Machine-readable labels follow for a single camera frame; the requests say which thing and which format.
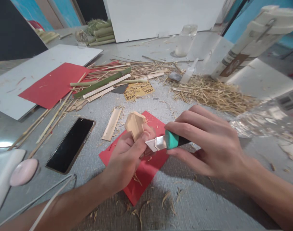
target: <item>dropper bottle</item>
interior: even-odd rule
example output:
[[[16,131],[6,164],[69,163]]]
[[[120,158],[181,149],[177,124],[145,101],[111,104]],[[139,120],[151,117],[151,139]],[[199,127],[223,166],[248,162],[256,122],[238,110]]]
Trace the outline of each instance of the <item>dropper bottle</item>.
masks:
[[[198,58],[195,59],[194,63],[192,64],[192,66],[188,67],[184,73],[184,75],[181,78],[180,84],[187,84],[188,81],[190,80],[190,78],[192,77],[192,75],[195,72],[196,69],[196,63],[198,62]]]

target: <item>blue wall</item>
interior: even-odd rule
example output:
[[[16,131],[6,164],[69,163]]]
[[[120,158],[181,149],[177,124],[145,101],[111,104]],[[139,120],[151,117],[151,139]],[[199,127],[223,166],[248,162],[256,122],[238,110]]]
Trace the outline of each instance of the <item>blue wall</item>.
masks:
[[[245,31],[247,24],[253,20],[259,14],[260,9],[266,5],[279,5],[283,8],[293,8],[293,0],[253,0],[248,7],[244,6],[244,8],[246,7],[247,9],[232,23],[224,38],[235,43]],[[293,36],[284,36],[278,43],[288,48],[293,48]]]
[[[69,0],[54,0],[54,2],[69,27],[81,26],[76,12]]]
[[[53,30],[35,0],[11,0],[26,20],[34,20],[42,25],[44,30]]]

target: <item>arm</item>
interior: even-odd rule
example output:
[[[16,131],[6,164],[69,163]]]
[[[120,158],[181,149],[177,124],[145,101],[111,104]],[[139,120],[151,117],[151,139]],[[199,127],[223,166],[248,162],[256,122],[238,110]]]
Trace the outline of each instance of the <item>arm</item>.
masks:
[[[293,230],[293,185],[246,156],[237,132],[227,121],[195,105],[183,112],[167,130],[201,147],[195,153],[182,148],[167,154],[197,173],[226,180],[248,193],[284,230]]]
[[[144,132],[134,143],[131,134],[123,135],[111,154],[105,170],[88,183],[58,197],[48,207],[35,230],[70,230],[103,201],[125,188],[132,179],[145,152],[145,141],[155,138],[144,124]],[[0,231],[31,228],[47,202],[41,203],[0,227]]]

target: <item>smartphone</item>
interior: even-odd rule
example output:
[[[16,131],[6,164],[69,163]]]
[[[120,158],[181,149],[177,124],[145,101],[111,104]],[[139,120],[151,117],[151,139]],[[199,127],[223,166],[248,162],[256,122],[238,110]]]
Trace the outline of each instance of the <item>smartphone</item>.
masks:
[[[78,118],[62,142],[50,157],[45,167],[61,174],[67,174],[89,137],[96,122]]]

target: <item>pink mouse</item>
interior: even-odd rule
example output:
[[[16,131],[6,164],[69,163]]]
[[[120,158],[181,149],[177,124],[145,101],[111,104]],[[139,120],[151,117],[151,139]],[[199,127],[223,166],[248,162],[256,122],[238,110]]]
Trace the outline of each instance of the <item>pink mouse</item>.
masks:
[[[26,184],[35,174],[37,165],[36,159],[26,159],[21,162],[13,171],[9,184],[11,186]]]

